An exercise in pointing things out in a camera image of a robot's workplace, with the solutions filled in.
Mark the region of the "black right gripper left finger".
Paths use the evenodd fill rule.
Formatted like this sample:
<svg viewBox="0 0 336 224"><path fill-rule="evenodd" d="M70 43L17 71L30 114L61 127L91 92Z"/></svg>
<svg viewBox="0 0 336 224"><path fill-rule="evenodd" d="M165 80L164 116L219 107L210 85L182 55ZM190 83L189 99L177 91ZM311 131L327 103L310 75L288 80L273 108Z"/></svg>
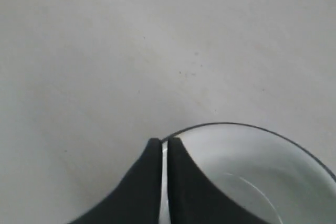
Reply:
<svg viewBox="0 0 336 224"><path fill-rule="evenodd" d="M72 223L159 223L162 142L149 139L117 187Z"/></svg>

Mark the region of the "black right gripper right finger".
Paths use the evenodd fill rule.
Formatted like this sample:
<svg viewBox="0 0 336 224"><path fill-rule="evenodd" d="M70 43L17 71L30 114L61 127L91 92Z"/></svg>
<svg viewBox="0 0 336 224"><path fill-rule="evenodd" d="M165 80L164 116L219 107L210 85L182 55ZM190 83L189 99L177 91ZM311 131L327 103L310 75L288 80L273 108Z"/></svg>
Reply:
<svg viewBox="0 0 336 224"><path fill-rule="evenodd" d="M167 195L171 223L265 223L222 193L179 138L167 141Z"/></svg>

